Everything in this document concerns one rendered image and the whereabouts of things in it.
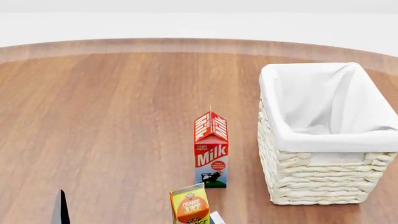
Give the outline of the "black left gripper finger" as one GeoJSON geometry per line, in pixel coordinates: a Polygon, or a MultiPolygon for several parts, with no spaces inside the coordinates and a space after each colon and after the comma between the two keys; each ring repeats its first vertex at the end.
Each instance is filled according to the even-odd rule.
{"type": "Polygon", "coordinates": [[[50,224],[70,224],[65,192],[60,189],[55,199],[55,205],[50,224]]]}

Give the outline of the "white wicker basket with liner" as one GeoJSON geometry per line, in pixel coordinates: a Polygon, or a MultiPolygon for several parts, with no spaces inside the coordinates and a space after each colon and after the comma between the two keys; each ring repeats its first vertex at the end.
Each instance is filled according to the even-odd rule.
{"type": "Polygon", "coordinates": [[[398,114],[358,63],[283,63],[259,76],[257,143],[276,205],[361,203],[398,155],[398,114]]]}

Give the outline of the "orange juice carton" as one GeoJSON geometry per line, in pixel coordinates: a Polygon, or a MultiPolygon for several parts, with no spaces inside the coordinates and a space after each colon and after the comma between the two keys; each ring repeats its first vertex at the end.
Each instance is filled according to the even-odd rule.
{"type": "Polygon", "coordinates": [[[171,190],[173,224],[210,224],[210,208],[204,183],[171,190]]]}

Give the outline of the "small white and grey box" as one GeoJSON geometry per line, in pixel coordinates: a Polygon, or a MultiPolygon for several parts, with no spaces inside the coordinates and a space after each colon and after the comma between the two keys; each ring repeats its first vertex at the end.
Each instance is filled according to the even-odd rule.
{"type": "Polygon", "coordinates": [[[226,224],[217,211],[210,213],[210,224],[226,224]]]}

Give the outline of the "red milk carton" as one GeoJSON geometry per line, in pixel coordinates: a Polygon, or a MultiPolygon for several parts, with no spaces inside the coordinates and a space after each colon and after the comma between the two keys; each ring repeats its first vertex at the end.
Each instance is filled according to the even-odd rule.
{"type": "Polygon", "coordinates": [[[229,136],[227,121],[212,110],[194,122],[195,182],[226,188],[229,136]]]}

